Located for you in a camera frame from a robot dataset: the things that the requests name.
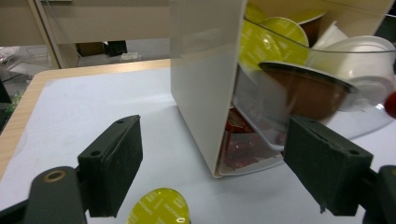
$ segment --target white table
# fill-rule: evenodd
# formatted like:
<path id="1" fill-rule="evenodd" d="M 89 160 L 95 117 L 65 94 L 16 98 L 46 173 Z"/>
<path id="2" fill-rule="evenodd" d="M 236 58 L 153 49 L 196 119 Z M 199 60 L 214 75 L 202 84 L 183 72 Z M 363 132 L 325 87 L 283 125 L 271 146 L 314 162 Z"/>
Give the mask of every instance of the white table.
<path id="1" fill-rule="evenodd" d="M 251 175 L 212 177 L 170 93 L 169 67 L 50 80 L 21 135 L 0 182 L 0 210 L 25 200 L 30 183 L 56 166 L 78 165 L 77 155 L 113 121 L 141 116 L 144 159 L 117 218 L 153 189 L 176 189 L 187 200 L 191 223 L 361 223 L 321 214 L 286 165 Z M 396 124 L 354 142 L 375 154 L 373 169 L 395 164 Z"/>

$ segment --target red object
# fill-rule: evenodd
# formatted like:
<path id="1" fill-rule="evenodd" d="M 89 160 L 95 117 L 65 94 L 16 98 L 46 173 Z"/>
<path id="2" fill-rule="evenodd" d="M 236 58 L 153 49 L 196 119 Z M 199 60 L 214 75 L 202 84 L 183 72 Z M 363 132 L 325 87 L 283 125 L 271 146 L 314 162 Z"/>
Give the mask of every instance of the red object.
<path id="1" fill-rule="evenodd" d="M 388 96 L 387 100 L 384 103 L 384 107 L 388 115 L 396 119 L 396 91 Z"/>

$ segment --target screw hole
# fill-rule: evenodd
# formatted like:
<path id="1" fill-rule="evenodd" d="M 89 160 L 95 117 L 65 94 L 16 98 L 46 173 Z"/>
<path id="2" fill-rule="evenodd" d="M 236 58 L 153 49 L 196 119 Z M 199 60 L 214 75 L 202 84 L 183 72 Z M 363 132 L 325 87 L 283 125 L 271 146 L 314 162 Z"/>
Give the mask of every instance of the screw hole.
<path id="1" fill-rule="evenodd" d="M 100 151 L 91 152 L 91 156 L 99 156 L 99 155 L 100 155 Z"/>
<path id="2" fill-rule="evenodd" d="M 359 155 L 359 152 L 356 150 L 349 150 L 349 153 L 352 155 Z"/>
<path id="3" fill-rule="evenodd" d="M 44 181 L 47 183 L 56 182 L 56 181 L 64 178 L 65 175 L 66 175 L 66 172 L 63 170 L 53 171 L 44 177 Z"/>

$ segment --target table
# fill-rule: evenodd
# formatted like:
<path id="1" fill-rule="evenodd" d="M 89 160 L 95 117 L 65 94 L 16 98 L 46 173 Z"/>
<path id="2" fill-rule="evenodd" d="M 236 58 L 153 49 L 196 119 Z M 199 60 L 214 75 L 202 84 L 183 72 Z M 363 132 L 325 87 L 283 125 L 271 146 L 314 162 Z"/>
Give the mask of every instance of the table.
<path id="1" fill-rule="evenodd" d="M 144 159 L 118 217 L 88 218 L 89 223 L 125 223 L 134 204 L 147 192 L 161 187 L 176 189 L 186 198 L 192 223 L 361 223 L 362 209 L 355 217 L 321 214 L 319 206 L 285 164 L 250 175 L 213 178 L 177 111 L 169 79 L 168 60 L 48 71 L 35 77 L 0 138 L 2 174 L 14 149 L 24 148 L 16 152 L 18 155 L 8 164 L 0 182 L 0 210 L 25 199 L 29 188 L 26 174 L 58 161 L 60 165 L 64 161 L 76 164 L 71 154 L 78 153 L 80 149 L 76 147 L 89 144 L 104 130 L 113 118 L 103 117 L 108 113 L 101 110 L 110 107 L 112 113 L 141 115 Z M 111 91 L 110 98 L 114 99 L 111 103 L 101 101 L 107 99 L 106 91 Z M 129 91 L 134 97 L 123 95 Z M 77 104 L 77 109 L 70 106 L 73 104 Z M 103 118 L 102 122 L 95 122 L 97 118 Z M 76 124 L 61 125 L 63 119 L 75 120 Z M 26 141 L 23 139 L 26 130 L 38 133 L 31 133 L 34 138 Z M 393 133 L 394 122 L 354 140 L 375 154 L 374 170 L 394 164 Z M 30 150 L 40 152 L 42 148 L 46 153 L 40 157 L 47 162 L 29 154 Z M 22 155 L 29 159 L 32 156 L 31 160 L 17 163 L 22 161 Z"/>
<path id="2" fill-rule="evenodd" d="M 32 83 L 29 85 L 28 89 L 23 95 L 20 104 L 10 118 L 7 127 L 0 135 L 0 179 L 7 168 L 8 161 L 20 140 L 21 134 L 30 118 L 30 115 L 33 112 L 40 92 L 48 80 L 63 77 L 82 77 L 115 72 L 139 71 L 169 66 L 170 60 L 157 60 L 138 63 L 119 63 L 95 67 L 71 68 L 67 70 L 52 70 L 35 76 L 35 78 L 32 80 Z"/>

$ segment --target yellow coffee capsule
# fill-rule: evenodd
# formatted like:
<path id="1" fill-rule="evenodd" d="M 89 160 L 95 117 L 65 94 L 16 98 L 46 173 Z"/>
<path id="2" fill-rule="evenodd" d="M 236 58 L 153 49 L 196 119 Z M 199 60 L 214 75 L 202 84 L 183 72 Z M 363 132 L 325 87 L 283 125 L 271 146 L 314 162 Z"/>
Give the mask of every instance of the yellow coffee capsule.
<path id="1" fill-rule="evenodd" d="M 189 207 L 183 196 L 176 190 L 155 189 L 137 202 L 126 223 L 189 224 Z"/>

